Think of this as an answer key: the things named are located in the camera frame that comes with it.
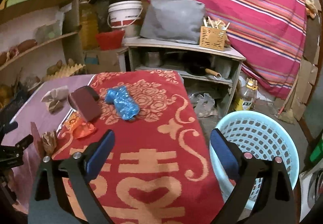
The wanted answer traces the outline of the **dark red rectangular box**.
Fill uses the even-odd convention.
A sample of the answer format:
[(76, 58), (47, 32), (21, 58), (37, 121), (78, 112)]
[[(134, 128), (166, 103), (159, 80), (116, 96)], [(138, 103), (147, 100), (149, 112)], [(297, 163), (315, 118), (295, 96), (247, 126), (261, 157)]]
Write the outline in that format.
[(86, 122), (97, 119), (101, 114), (98, 104), (99, 95), (90, 86), (83, 86), (68, 96), (68, 102), (72, 109), (80, 114)]

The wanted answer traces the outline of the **wooden corner shelf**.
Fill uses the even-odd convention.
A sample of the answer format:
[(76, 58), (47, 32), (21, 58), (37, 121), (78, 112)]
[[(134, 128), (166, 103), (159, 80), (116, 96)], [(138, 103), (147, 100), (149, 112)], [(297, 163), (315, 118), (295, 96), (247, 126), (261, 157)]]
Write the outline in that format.
[(81, 59), (81, 39), (74, 37), (78, 35), (81, 29), (79, 25), (78, 16), (78, 0), (28, 0), (20, 4), (13, 5), (9, 8), (5, 8), (1, 11), (1, 24), (12, 23), (14, 20), (18, 20), (21, 26), (28, 27), (31, 30), (31, 22), (26, 24), (22, 22), (24, 17), (29, 16), (31, 19), (35, 19), (40, 16), (45, 9), (49, 8), (63, 8), (66, 5), (71, 5), (71, 10), (66, 13), (65, 21), (63, 22), (63, 35), (57, 38), (50, 39), (43, 43), (39, 43), (37, 46), (28, 49), (27, 51), (18, 54), (11, 60), (1, 65), (1, 71), (13, 68), (14, 64), (18, 63), (20, 59), (23, 59), (23, 66), (27, 66), (30, 60), (27, 60), (27, 55), (32, 53), (43, 46), (46, 46), (52, 42), (62, 40), (62, 51), (64, 52), (64, 59), (72, 58), (75, 62), (80, 63)]

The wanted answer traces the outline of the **light blue plastic basket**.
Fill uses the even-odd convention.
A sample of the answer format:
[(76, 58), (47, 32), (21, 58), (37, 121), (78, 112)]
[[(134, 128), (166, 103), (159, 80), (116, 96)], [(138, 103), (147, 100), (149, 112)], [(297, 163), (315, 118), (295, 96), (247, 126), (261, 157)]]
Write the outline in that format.
[[(236, 144), (244, 153), (249, 152), (257, 159), (271, 161), (280, 157), (295, 188), (299, 175), (299, 157), (296, 146), (288, 132), (272, 118), (255, 111), (235, 111), (224, 116), (216, 125), (228, 142)], [(213, 147), (210, 134), (209, 154), (214, 174), (218, 180), (224, 202), (234, 189), (226, 169), (227, 159), (219, 148)], [(245, 208), (252, 210), (257, 199), (262, 179), (256, 179)]]

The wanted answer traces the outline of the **orange snack wrapper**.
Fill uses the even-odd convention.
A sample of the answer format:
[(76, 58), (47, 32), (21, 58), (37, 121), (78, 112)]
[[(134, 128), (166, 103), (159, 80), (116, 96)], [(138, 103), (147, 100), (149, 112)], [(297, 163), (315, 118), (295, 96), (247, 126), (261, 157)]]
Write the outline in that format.
[(72, 112), (64, 126), (74, 139), (89, 137), (97, 131), (97, 128), (91, 122), (86, 122), (78, 112)]

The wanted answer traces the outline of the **grey cloth covered appliance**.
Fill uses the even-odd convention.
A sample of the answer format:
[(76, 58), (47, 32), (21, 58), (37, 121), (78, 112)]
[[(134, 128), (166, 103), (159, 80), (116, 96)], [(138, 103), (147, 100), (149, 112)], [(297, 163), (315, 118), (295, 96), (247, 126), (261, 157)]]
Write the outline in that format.
[(205, 13), (195, 0), (150, 0), (140, 36), (197, 45)]

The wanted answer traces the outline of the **striped pink curtain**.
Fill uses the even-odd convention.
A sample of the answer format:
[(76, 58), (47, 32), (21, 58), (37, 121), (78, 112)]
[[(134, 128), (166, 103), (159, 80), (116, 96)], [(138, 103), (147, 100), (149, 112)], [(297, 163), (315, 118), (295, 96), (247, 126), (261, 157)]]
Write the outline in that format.
[(229, 24), (229, 41), (245, 57), (242, 71), (285, 99), (303, 55), (305, 0), (197, 0), (212, 19)]

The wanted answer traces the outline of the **white plastic bucket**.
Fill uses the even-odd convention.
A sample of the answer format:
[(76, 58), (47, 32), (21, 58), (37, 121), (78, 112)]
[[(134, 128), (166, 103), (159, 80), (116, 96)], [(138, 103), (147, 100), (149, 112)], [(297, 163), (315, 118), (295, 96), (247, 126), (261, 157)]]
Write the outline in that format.
[(108, 7), (107, 23), (112, 29), (127, 28), (141, 21), (143, 9), (141, 1), (115, 2)]

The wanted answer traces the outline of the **dark blue plastic crate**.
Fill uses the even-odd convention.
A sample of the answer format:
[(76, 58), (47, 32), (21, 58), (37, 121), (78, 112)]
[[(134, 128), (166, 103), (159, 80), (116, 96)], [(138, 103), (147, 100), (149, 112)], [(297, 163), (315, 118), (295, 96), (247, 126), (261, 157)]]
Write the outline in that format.
[(1, 109), (0, 119), (1, 125), (10, 123), (12, 118), (28, 100), (28, 94), (24, 90), (20, 90), (16, 97), (9, 102), (3, 109)]

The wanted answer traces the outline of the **yellow chopstick holder box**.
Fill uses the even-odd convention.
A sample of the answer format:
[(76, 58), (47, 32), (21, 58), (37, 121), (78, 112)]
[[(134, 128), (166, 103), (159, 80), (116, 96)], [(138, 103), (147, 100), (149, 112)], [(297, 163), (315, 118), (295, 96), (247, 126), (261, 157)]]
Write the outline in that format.
[(209, 16), (203, 18), (203, 25), (200, 28), (199, 46), (223, 51), (231, 46), (227, 30), (230, 23), (223, 20), (212, 20)]

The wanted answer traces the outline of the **small oil bottle on floor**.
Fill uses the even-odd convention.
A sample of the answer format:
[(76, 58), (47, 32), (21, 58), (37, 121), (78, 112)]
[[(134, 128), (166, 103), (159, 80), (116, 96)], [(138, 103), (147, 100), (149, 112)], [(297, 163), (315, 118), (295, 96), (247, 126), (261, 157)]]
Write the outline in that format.
[(255, 102), (258, 86), (257, 81), (252, 78), (246, 79), (246, 84), (239, 87), (235, 94), (233, 109), (235, 111), (250, 110)]

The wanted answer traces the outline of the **red plastic basin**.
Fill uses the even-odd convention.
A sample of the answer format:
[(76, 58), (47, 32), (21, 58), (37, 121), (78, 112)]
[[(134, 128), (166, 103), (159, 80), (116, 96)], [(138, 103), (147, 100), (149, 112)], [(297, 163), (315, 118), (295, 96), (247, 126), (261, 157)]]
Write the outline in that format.
[(95, 35), (100, 50), (119, 49), (122, 46), (124, 30), (113, 30), (111, 32), (98, 33)]

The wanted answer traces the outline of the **yellow egg carton tray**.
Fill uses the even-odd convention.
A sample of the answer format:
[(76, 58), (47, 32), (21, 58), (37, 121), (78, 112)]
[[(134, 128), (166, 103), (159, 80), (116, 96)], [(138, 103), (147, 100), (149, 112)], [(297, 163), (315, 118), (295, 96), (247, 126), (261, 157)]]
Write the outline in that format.
[(65, 77), (71, 77), (74, 75), (82, 74), (85, 70), (84, 64), (75, 64), (73, 66), (63, 65), (59, 71), (56, 71), (53, 75), (46, 75), (42, 78), (43, 82), (51, 81), (55, 79), (61, 79)]

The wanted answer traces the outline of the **grey paper trash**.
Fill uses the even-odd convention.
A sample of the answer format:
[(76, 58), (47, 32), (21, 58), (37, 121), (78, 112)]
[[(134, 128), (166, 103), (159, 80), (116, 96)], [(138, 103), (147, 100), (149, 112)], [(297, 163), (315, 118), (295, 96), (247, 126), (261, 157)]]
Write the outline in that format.
[(48, 91), (41, 99), (50, 114), (56, 114), (64, 107), (64, 101), (69, 96), (68, 86), (54, 88)]

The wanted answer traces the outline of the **large cooking oil jug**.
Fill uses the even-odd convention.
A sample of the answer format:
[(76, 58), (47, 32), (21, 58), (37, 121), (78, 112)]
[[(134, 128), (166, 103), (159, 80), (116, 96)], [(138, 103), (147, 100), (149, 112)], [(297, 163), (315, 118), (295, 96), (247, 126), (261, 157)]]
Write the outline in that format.
[(79, 0), (80, 36), (83, 50), (93, 50), (98, 47), (96, 35), (98, 31), (98, 16), (91, 0)]

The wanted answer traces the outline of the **cardboard box under basin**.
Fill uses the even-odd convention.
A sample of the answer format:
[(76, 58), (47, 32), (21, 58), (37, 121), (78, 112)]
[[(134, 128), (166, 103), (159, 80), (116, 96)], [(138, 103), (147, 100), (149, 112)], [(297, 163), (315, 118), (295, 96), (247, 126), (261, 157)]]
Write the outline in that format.
[(112, 50), (85, 50), (83, 52), (88, 74), (125, 72), (127, 47)]

